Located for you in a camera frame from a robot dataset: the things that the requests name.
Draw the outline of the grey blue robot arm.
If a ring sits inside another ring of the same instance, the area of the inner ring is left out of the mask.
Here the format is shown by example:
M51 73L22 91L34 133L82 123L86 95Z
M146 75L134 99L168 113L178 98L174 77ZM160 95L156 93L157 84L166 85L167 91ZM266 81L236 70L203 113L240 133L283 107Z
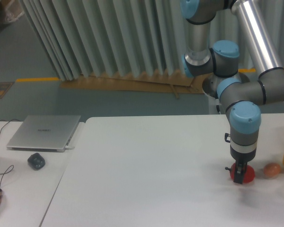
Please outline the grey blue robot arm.
M185 74L196 77L212 73L221 78L214 93L227 116L230 133L225 140L235 159L235 183L243 183L248 162L257 150L261 124L260 105L284 101L284 68L254 0L182 0L182 16L191 25L192 41L182 56ZM238 73L239 48L231 41L209 46L210 23L216 13L229 9L240 24L258 79L243 83Z

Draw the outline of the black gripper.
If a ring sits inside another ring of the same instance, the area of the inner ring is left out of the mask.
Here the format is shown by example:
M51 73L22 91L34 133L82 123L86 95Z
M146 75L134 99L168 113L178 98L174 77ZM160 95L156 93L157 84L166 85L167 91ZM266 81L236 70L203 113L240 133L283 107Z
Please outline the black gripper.
M244 176L247 170L247 162L254 159L256 156L256 149L249 153L240 153L231 148L230 154L236 161L233 167L233 182L243 184Z

